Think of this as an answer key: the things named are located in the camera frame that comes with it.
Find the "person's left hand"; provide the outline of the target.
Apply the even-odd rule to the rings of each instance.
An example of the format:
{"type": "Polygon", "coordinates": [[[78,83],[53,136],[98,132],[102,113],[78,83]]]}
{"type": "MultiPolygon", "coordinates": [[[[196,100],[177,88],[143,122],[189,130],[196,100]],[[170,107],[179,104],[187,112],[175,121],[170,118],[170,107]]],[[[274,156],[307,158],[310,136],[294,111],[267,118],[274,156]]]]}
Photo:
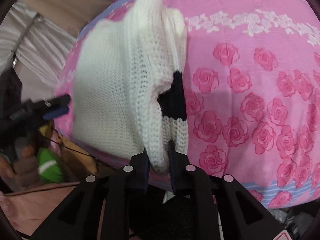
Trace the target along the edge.
{"type": "Polygon", "coordinates": [[[38,160],[33,146],[26,146],[20,159],[12,164],[1,156],[1,179],[14,192],[41,185],[38,160]]]}

